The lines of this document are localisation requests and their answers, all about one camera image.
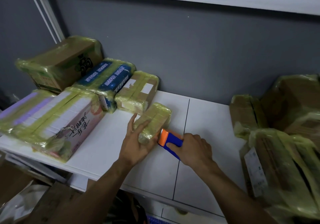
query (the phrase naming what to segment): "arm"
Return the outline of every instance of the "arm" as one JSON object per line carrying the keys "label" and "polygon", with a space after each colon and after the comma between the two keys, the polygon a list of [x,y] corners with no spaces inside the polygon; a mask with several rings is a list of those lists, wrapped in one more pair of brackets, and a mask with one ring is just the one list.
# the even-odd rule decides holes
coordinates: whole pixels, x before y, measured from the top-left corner
{"label": "arm", "polygon": [[277,223],[220,170],[205,139],[192,134],[184,134],[183,139],[182,147],[171,143],[167,146],[210,188],[229,224]]}
{"label": "arm", "polygon": [[111,168],[85,193],[65,206],[52,218],[50,224],[94,224],[102,223],[119,188],[130,170],[141,162],[157,144],[157,137],[148,145],[138,142],[139,134],[148,125],[146,121],[133,130],[134,114],[127,128],[127,134],[122,142],[118,160]]}

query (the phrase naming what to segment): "blue handle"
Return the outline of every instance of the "blue handle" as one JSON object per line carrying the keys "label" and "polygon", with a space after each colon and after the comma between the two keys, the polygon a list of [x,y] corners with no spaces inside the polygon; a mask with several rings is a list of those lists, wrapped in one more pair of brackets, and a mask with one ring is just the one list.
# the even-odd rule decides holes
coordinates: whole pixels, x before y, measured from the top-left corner
{"label": "blue handle", "polygon": [[164,147],[163,147],[164,149],[166,149],[168,152],[170,152],[172,155],[174,155],[176,158],[178,158],[180,160],[180,158],[177,156],[177,154],[174,153],[174,151],[170,150],[169,147],[167,147],[167,143],[168,142],[176,145],[177,147],[181,147],[182,143],[183,143],[183,140],[181,140],[180,138],[176,137],[172,133],[169,133],[168,137],[167,137],[167,139],[165,141]]}

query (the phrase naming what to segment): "purple stripe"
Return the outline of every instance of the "purple stripe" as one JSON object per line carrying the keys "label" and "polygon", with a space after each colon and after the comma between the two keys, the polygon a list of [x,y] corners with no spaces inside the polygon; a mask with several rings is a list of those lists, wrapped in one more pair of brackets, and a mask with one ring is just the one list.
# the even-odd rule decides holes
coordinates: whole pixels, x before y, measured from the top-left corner
{"label": "purple stripe", "polygon": [[16,102],[14,105],[11,105],[9,108],[7,108],[2,113],[0,113],[0,119],[8,116],[8,114],[10,114],[13,110],[18,108],[20,105],[24,104],[26,101],[28,101],[29,99],[33,98],[37,94],[38,94],[37,92],[30,93],[28,96],[26,96],[23,99],[21,99],[20,101]]}
{"label": "purple stripe", "polygon": [[32,109],[29,110],[29,112],[22,115],[20,118],[14,121],[13,125],[18,125],[24,122],[27,118],[32,116],[35,112],[37,112],[39,109],[41,109],[43,106],[45,106],[47,103],[49,103],[51,100],[53,100],[54,97],[48,97],[44,99],[41,103],[34,106]]}

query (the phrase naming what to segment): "hand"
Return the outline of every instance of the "hand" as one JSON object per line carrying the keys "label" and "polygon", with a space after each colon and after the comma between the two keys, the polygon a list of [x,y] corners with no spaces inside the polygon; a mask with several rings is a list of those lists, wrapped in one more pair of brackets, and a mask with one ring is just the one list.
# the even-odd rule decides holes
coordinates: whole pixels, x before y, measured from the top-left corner
{"label": "hand", "polygon": [[167,147],[178,155],[183,164],[190,166],[197,174],[198,171],[210,168],[212,164],[216,165],[212,160],[211,145],[199,135],[186,133],[183,135],[181,147],[172,143],[167,143]]}
{"label": "hand", "polygon": [[131,168],[141,162],[148,155],[148,153],[151,152],[151,150],[158,142],[158,136],[150,139],[149,144],[147,145],[142,145],[138,141],[139,134],[149,124],[149,121],[141,123],[134,130],[134,119],[136,117],[137,114],[135,113],[128,123],[127,134],[122,142],[119,154],[119,160],[124,161]]}

